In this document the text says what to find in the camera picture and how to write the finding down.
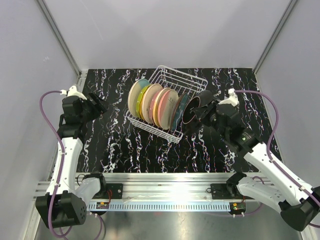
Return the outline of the aluminium frame post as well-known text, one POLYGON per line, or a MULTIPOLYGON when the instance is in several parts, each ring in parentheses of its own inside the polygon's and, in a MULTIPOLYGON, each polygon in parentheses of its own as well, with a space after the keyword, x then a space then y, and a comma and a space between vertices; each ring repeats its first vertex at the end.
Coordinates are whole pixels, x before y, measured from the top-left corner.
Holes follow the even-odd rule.
POLYGON ((81 70, 81 68, 77 64, 76 59, 74 58, 69 46, 67 45, 61 31, 59 30, 59 27, 58 27, 52 13, 50 12, 49 7, 46 4, 46 1, 45 0, 36 0, 35 2, 37 3, 40 11, 42 12, 42 14, 43 14, 46 22, 48 23, 55 39, 57 40, 65 57, 67 58, 71 68, 73 69, 77 78, 79 79, 81 77, 83 71, 81 70))
POLYGON ((269 55, 270 51, 272 50, 274 44, 276 43, 280 33, 282 32, 283 28, 285 27, 287 21, 289 20, 291 14, 295 10, 296 6, 298 5, 299 0, 290 0, 288 5, 286 6, 282 16, 280 17, 274 31, 272 32, 266 46, 264 47, 262 54, 260 55, 255 67, 253 68, 253 73, 256 75, 259 70, 261 69, 263 63, 265 62, 267 56, 269 55))

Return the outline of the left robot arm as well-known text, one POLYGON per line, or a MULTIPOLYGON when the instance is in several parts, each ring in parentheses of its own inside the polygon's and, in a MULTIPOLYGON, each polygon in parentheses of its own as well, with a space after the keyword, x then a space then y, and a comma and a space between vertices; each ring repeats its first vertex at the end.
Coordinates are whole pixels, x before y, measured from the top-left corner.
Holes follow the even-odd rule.
POLYGON ((76 170, 80 153, 85 143, 87 123, 98 119, 108 110, 108 104, 90 92, 66 92, 62 100, 63 113, 59 117, 58 129, 47 122, 57 138, 58 153, 54 172, 46 192, 38 196, 35 207, 46 227, 53 235, 57 228, 82 225, 87 217, 87 206, 95 197, 107 195, 108 187, 102 173, 90 173, 79 186, 75 185, 76 170))

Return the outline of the blue cream branch plate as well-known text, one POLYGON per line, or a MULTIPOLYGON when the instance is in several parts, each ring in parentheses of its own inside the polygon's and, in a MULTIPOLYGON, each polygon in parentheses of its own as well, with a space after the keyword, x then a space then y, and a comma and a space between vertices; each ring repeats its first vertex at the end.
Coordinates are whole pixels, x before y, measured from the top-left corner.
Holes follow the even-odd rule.
POLYGON ((138 96, 139 96, 141 90, 144 87, 148 86, 149 84, 150 84, 150 82, 147 79, 145 79, 145 78, 139 79, 132 85, 132 87, 129 91, 128 98, 127 98, 127 105, 128 105, 129 112, 134 117, 139 116, 136 113, 136 104, 137 104, 138 96))

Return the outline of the white wire dish rack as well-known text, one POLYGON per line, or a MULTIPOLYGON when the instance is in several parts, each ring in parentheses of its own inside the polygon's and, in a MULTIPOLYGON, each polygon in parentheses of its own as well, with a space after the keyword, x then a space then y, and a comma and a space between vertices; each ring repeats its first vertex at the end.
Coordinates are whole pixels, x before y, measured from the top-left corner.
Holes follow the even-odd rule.
POLYGON ((135 127, 179 143, 183 137, 182 113, 188 101, 207 85, 204 78, 160 65, 150 78, 132 85, 126 118, 135 127))

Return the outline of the teal glazed floral plate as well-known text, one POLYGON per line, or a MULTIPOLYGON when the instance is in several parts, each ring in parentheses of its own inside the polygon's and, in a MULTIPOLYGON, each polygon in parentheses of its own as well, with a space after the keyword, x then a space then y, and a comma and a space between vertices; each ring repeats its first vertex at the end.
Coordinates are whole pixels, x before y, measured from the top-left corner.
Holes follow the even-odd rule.
POLYGON ((176 103, 176 106, 172 112, 171 119, 170 119, 170 132, 173 133, 176 131, 177 127, 182 120, 183 113, 189 101, 189 95, 184 92, 179 98, 176 103))

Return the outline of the orange cream branch plate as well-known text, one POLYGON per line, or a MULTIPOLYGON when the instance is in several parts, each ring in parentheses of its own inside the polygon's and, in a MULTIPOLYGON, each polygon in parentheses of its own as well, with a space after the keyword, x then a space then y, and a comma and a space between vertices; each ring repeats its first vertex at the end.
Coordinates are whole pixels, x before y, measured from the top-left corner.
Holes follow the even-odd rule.
POLYGON ((157 127, 160 127, 159 121, 158 121, 158 108, 159 108, 159 104, 160 104, 160 100, 162 99, 163 95, 168 92, 170 90, 169 87, 166 87, 162 90, 160 90, 154 100, 154 104, 153 104, 153 109, 152 109, 152 119, 154 124, 157 127))

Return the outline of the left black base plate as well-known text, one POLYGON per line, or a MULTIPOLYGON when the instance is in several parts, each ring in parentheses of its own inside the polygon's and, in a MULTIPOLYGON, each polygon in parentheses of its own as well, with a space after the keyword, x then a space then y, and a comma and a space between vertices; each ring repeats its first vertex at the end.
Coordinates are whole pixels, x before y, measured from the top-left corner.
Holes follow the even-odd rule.
POLYGON ((121 200, 123 197, 123 187, 124 185, 122 183, 107 183, 102 194, 100 194, 97 198, 109 199, 109 197, 111 197, 111 200, 121 200))

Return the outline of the pink cream branch plate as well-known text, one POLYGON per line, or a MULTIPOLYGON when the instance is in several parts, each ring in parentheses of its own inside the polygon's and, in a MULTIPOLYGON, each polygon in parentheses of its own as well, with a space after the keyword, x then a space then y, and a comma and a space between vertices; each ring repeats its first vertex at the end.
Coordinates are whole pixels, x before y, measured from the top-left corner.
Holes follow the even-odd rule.
POLYGON ((163 130, 168 130, 170 128, 171 115, 178 98, 178 93, 174 89, 170 89, 162 96, 159 102, 158 122, 163 130))
POLYGON ((143 95, 140 110, 141 110, 142 118, 149 124, 153 122, 149 117, 151 101, 154 95, 162 89, 163 87, 158 83, 151 84, 143 95))

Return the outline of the black marble pattern mat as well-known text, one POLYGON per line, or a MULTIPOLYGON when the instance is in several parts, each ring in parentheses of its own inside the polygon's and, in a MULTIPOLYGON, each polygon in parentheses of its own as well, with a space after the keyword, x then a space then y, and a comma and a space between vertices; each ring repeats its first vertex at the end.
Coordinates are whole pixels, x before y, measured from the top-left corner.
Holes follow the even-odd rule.
MULTIPOLYGON (((207 80, 207 89, 223 98, 228 89, 240 94, 239 112, 244 124, 266 142, 272 124, 251 68, 187 68, 185 72, 207 80)), ((108 102, 108 111, 87 124, 79 156, 79 173, 232 173, 257 169, 237 157, 209 127, 184 135, 179 143, 135 127, 127 119, 128 94, 133 83, 153 74, 151 68, 90 69, 83 93, 95 93, 108 102)))

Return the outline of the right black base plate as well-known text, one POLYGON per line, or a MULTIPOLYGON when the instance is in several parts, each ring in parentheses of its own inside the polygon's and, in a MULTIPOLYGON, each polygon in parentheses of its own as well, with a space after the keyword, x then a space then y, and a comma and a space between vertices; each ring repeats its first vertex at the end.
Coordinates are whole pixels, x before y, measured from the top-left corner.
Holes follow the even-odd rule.
POLYGON ((210 193, 212 198, 217 200, 242 200, 244 198, 236 187, 228 186, 226 183, 212 183, 210 193))

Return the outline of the pink scalloped plate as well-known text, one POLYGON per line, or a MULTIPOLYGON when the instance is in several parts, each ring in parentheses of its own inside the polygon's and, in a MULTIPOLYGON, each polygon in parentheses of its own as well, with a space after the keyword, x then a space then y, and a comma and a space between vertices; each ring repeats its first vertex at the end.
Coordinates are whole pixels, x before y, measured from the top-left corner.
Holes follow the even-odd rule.
POLYGON ((154 94, 154 96, 153 96, 152 99, 151 99, 150 105, 149 105, 148 117, 149 117, 149 120, 150 120, 150 123, 151 123, 151 124, 154 124, 154 120, 153 120, 153 109, 154 109, 154 104, 155 104, 156 98, 157 98, 157 96, 158 96, 159 93, 160 93, 160 90, 158 90, 158 91, 154 94))

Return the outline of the green polka dot plate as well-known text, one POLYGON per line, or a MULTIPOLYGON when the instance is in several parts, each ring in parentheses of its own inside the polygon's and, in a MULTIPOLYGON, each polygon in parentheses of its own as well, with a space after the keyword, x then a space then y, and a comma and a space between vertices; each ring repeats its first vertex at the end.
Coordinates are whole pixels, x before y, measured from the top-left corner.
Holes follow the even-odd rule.
POLYGON ((143 96, 145 94, 145 92, 147 91, 147 89, 150 87, 151 85, 147 85, 145 87, 142 88, 142 90, 139 92, 138 94, 138 97, 137 97, 137 101, 136 101, 136 105, 135 105, 135 113, 137 114, 137 116, 140 118, 140 119, 144 119, 143 116, 142 116, 142 110, 141 110, 141 104, 142 104, 142 99, 143 99, 143 96))

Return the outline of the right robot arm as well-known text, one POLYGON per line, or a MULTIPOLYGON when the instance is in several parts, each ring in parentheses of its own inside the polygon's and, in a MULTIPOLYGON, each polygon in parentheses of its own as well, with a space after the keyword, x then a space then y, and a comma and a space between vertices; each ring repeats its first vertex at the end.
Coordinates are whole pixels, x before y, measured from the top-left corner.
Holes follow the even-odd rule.
POLYGON ((237 199, 244 195, 255 199, 280 213, 299 232, 311 224, 320 212, 320 188, 303 181, 274 157, 267 145, 242 123, 235 106, 211 102, 192 107, 189 112, 197 123, 219 133, 233 152, 258 168, 275 186, 255 183, 244 173, 236 173, 227 181, 229 197, 237 199))

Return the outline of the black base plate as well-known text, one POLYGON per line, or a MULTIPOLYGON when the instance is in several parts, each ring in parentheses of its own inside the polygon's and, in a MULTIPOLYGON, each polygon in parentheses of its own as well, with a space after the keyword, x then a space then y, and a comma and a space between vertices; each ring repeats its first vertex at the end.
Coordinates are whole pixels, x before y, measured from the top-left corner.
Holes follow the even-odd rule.
POLYGON ((212 183, 210 193, 212 198, 217 200, 242 200, 244 198, 236 187, 228 186, 226 183, 212 183))
POLYGON ((123 197, 123 187, 124 185, 122 183, 107 183, 102 194, 100 194, 97 198, 109 199, 109 197, 111 197, 111 200, 121 200, 123 197))

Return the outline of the aluminium mounting rail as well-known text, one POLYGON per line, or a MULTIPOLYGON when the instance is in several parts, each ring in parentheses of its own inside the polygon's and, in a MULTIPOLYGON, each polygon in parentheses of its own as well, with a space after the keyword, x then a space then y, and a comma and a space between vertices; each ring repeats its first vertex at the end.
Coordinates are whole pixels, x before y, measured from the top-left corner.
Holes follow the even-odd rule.
MULTIPOLYGON (((123 184, 123 199, 158 199, 168 201, 203 200, 211 184, 226 183, 234 173, 104 173, 106 183, 123 184)), ((264 183, 251 187, 267 186, 285 199, 298 201, 308 196, 286 176, 265 176, 261 172, 247 172, 246 177, 260 177, 264 183)))

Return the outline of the right aluminium frame post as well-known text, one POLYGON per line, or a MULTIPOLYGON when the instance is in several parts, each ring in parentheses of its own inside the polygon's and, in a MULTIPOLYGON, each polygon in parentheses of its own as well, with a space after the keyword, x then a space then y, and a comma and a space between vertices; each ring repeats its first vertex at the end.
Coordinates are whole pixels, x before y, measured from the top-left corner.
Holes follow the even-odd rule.
POLYGON ((253 73, 256 75, 259 70, 261 69, 263 63, 265 62, 267 56, 269 55, 270 51, 272 50, 274 44, 276 43, 280 33, 282 32, 283 28, 285 27, 287 21, 289 20, 291 14, 295 10, 296 6, 298 5, 299 0, 290 0, 288 5, 286 6, 282 16, 280 17, 274 31, 272 32, 266 46, 264 47, 262 54, 260 55, 255 67, 253 68, 253 73))

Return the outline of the left aluminium frame post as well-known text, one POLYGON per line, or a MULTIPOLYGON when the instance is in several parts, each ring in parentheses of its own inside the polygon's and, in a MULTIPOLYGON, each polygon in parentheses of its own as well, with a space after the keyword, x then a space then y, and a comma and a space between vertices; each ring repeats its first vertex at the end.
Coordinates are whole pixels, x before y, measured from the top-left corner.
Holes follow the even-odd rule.
POLYGON ((36 0, 35 2, 37 3, 40 11, 42 12, 42 14, 43 14, 46 22, 48 23, 55 39, 57 40, 65 57, 67 58, 71 68, 73 69, 77 78, 79 79, 81 77, 83 71, 81 70, 81 68, 77 64, 76 59, 74 58, 69 46, 67 45, 61 31, 59 30, 59 27, 58 27, 52 13, 50 12, 49 7, 46 4, 46 1, 45 0, 36 0))

